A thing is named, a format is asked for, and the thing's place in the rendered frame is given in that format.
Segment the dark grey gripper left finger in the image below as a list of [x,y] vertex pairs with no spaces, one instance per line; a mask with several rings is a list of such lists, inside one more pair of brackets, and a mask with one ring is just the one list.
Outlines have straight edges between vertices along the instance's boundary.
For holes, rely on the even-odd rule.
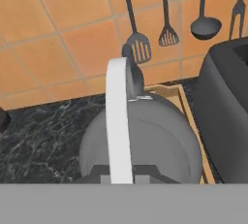
[[83,184],[110,184],[109,165],[95,165],[90,174],[76,180]]

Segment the grey kettle with white handle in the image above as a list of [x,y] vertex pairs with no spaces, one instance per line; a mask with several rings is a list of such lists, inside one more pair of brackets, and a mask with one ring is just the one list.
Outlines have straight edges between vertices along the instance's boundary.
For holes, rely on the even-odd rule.
[[176,183],[198,183],[202,153],[186,116],[170,100],[145,92],[131,46],[107,68],[106,105],[88,125],[79,148],[79,169],[109,165],[111,183],[134,183],[135,165],[156,165]]

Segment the wooden tray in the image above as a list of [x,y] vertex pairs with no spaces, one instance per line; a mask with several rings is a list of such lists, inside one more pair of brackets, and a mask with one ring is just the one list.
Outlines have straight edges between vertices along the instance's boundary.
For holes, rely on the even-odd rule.
[[200,138],[199,130],[192,115],[183,86],[181,84],[176,84],[176,85],[153,84],[146,86],[144,88],[144,91],[158,94],[170,100],[184,113],[198,139],[201,148],[202,174],[201,174],[200,184],[215,184],[215,179],[212,170],[210,168],[202,140]]

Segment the dark grey toaster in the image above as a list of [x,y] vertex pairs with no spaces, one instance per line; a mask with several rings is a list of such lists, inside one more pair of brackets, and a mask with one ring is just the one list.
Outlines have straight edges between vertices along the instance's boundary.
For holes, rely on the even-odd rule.
[[248,37],[211,47],[201,65],[194,113],[226,183],[248,183]]

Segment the small dark slotted spatula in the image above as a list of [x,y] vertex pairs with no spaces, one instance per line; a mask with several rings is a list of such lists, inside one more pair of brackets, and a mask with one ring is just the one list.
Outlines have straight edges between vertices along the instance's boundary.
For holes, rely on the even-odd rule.
[[161,47],[174,46],[179,43],[179,38],[177,33],[170,24],[168,0],[163,0],[163,11],[164,11],[164,27],[159,36],[159,45]]

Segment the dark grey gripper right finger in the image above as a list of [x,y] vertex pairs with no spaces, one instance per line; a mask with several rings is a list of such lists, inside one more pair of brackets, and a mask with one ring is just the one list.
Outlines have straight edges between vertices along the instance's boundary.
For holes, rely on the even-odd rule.
[[175,184],[176,180],[160,173],[156,165],[135,165],[133,167],[134,184]]

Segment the dark grey meat fork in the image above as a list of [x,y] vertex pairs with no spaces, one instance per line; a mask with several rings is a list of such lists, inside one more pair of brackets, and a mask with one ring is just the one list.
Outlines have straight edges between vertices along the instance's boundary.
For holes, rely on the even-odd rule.
[[244,0],[237,0],[232,8],[232,18],[231,18],[229,39],[233,37],[234,24],[235,24],[235,20],[237,16],[239,16],[238,37],[239,38],[242,37],[245,11],[246,11],[246,4]]

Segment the dark grey ladle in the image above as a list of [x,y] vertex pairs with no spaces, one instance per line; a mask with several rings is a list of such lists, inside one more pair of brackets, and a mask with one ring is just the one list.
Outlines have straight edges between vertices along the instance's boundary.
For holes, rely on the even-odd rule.
[[222,22],[215,17],[204,14],[205,0],[200,0],[199,17],[191,24],[191,33],[196,39],[210,40],[215,37],[222,27]]

